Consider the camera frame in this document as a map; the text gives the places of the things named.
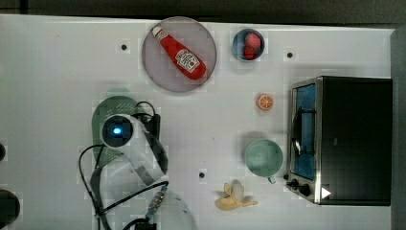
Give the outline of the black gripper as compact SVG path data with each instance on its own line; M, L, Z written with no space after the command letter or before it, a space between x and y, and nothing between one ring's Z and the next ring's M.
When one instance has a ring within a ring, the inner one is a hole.
M142 122L147 131L155 138L159 138L161 125L161 116L159 114L150 115L147 113L136 113L133 114L133 117Z

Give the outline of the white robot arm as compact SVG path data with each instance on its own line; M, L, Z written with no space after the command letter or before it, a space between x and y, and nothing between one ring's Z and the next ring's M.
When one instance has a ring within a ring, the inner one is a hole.
M142 122L112 115L100 138L106 150L119 154L90 179L101 230L197 230L184 200L169 189L164 148Z

